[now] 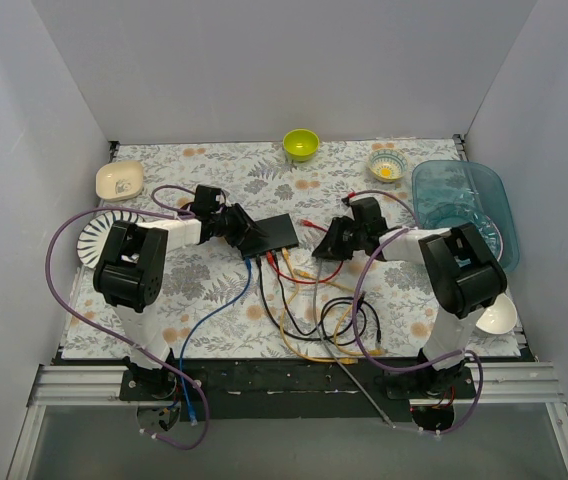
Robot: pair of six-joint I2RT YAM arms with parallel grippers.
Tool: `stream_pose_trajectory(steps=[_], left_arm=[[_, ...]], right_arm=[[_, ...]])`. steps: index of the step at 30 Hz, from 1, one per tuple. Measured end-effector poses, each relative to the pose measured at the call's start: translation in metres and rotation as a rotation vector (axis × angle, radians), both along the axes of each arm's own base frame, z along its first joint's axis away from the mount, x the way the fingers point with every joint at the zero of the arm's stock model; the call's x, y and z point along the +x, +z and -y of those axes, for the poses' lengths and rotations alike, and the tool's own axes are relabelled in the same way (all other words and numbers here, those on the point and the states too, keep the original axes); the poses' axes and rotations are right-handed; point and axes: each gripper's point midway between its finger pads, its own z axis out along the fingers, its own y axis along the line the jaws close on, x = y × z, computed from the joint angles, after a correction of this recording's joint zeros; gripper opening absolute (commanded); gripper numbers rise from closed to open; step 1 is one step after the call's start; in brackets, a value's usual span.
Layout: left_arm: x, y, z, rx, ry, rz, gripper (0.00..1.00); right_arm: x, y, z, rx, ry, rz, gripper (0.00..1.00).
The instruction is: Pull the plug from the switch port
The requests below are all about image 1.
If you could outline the dark grey network switch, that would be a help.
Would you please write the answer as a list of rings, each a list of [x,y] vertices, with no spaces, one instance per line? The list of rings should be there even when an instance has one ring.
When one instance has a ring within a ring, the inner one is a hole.
[[[250,231],[239,245],[243,259],[255,258],[271,251],[299,246],[299,240],[289,214],[258,220],[256,225],[257,229]]]

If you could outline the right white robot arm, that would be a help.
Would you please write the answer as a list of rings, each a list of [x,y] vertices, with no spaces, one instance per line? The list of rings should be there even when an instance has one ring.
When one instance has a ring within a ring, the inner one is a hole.
[[[418,389],[428,397],[439,397],[453,384],[451,368],[462,364],[472,331],[483,311],[491,307],[507,288],[506,275],[472,223],[441,229],[389,227],[380,206],[372,197],[350,202],[351,216],[332,219],[328,231],[312,252],[318,261],[346,261],[353,253],[368,256],[355,287],[354,298],[375,261],[403,261],[425,267],[439,303],[433,330],[421,348],[421,363],[392,367],[371,356],[359,330],[357,346],[376,367],[393,373],[416,373]]]

